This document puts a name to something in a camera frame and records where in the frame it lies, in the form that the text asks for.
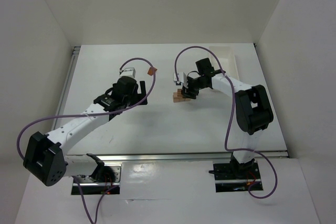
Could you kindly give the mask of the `brown triangular wood block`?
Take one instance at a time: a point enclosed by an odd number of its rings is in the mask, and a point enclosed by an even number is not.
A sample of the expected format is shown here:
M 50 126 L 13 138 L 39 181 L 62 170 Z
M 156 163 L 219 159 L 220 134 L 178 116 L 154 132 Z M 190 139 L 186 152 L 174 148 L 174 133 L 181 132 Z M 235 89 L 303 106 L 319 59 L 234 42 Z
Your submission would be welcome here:
M 157 68 L 155 68 L 155 67 L 150 67 L 150 68 L 148 69 L 148 75 L 153 76 L 153 75 L 156 73 L 156 71 L 157 71 Z

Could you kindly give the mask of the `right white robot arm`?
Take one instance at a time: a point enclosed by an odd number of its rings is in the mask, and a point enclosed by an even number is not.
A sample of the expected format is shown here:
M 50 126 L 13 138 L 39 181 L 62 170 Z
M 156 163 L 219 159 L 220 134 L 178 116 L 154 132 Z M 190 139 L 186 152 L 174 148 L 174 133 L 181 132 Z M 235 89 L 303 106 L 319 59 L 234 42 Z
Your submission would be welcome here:
M 184 98 L 196 99 L 199 91 L 210 88 L 233 99 L 233 112 L 225 136 L 225 150 L 232 152 L 230 169 L 241 178 L 253 167 L 255 150 L 262 132 L 274 120 L 266 89 L 236 80 L 221 70 L 215 70 L 208 58 L 196 62 L 197 78 L 179 74 Z

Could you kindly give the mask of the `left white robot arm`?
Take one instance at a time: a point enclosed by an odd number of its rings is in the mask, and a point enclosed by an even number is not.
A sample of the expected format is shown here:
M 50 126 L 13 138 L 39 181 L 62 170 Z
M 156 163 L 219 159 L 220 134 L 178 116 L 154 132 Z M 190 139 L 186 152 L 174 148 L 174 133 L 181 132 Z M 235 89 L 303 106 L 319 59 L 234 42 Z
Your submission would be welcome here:
M 68 152 L 88 134 L 136 105 L 146 105 L 145 82 L 122 76 L 85 111 L 48 133 L 36 132 L 29 141 L 23 166 L 45 186 L 63 177 L 89 177 L 95 182 L 112 178 L 113 171 L 95 154 L 70 157 Z

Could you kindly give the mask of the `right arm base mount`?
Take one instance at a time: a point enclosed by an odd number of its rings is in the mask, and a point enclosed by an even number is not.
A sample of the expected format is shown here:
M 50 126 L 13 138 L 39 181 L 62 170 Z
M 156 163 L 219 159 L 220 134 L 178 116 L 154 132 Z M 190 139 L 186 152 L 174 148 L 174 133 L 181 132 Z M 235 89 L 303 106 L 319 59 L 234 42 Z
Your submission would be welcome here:
M 214 176 L 217 193 L 248 191 L 262 191 L 263 185 L 257 163 L 243 175 L 236 176 L 228 163 L 213 164 L 213 169 L 208 171 Z

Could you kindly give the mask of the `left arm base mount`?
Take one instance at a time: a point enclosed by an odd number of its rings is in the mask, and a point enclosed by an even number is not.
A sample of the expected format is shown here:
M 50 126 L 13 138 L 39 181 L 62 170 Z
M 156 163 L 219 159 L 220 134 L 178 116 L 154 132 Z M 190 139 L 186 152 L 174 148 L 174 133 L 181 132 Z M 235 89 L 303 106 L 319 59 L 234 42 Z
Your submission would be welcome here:
M 107 166 L 106 171 L 97 180 L 88 175 L 76 176 L 84 195 L 102 195 L 108 190 L 108 195 L 120 194 L 122 164 L 111 163 Z

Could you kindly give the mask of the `white plastic bin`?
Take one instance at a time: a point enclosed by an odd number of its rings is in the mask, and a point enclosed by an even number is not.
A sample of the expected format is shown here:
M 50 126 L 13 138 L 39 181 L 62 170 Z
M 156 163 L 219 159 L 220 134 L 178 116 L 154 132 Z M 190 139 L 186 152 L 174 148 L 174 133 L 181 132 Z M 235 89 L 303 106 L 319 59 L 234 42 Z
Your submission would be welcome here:
M 229 46 L 210 46 L 210 51 L 218 58 L 222 69 L 226 72 L 226 75 L 231 79 L 239 81 L 239 75 L 236 65 L 236 58 L 232 47 Z M 232 96 L 232 90 L 228 80 L 223 76 L 222 73 L 217 74 L 213 79 L 213 89 L 222 92 L 228 96 Z

